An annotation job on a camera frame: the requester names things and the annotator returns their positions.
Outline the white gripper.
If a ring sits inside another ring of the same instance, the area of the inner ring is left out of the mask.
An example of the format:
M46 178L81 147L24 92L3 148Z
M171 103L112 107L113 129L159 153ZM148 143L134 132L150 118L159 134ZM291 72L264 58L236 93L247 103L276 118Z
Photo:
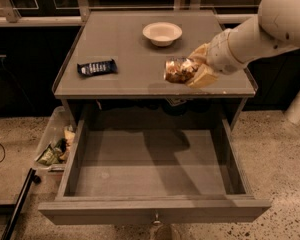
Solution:
M196 64L202 64L194 77L186 82L188 87L203 88L218 80L217 73L231 75L246 68L247 64L240 62L230 49L230 33L230 29L224 30L216 35L209 45L200 45L188 56Z

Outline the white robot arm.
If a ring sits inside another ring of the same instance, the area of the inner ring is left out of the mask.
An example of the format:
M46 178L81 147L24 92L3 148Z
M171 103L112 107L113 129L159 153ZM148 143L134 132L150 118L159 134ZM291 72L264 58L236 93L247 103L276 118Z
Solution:
M191 53L199 69L187 85L206 87L220 75L243 70L252 61L299 48L300 0L261 0L256 15Z

